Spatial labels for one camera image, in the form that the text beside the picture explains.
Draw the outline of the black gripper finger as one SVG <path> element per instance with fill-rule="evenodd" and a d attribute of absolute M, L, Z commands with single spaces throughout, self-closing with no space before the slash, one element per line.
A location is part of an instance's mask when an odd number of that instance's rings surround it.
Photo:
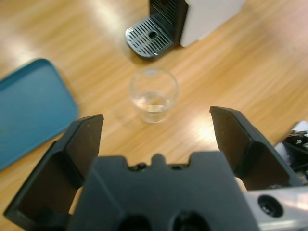
<path fill-rule="evenodd" d="M 218 148 L 248 190 L 299 187 L 303 183 L 265 136 L 240 111 L 211 106 Z"/>
<path fill-rule="evenodd" d="M 103 115 L 74 121 L 12 199 L 4 216 L 16 225 L 68 225 L 70 207 L 98 156 Z"/>

